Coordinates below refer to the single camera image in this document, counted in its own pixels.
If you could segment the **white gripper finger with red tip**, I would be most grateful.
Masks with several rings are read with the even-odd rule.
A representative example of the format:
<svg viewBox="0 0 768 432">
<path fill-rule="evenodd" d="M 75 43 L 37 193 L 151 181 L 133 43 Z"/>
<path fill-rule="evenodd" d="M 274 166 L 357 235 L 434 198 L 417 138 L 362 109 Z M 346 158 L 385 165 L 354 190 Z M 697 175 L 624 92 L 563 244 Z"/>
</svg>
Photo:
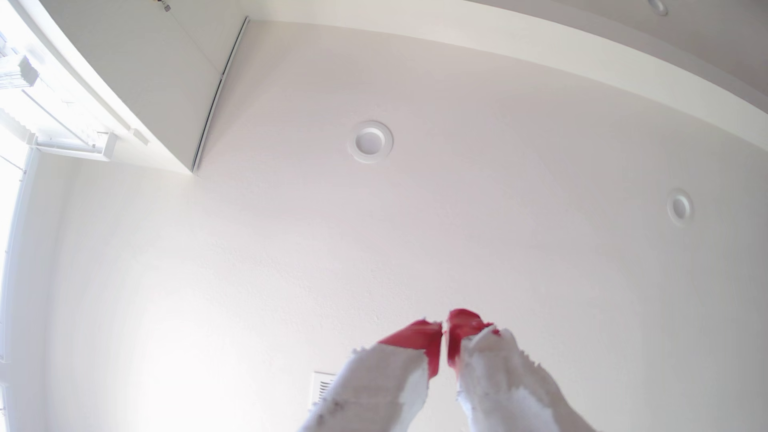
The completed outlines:
<svg viewBox="0 0 768 432">
<path fill-rule="evenodd" d="M 407 431 L 438 373 L 443 328 L 416 320 L 353 353 L 300 431 Z"/>
<path fill-rule="evenodd" d="M 594 431 L 508 329 L 473 311 L 448 314 L 448 365 L 471 431 Z"/>
</svg>

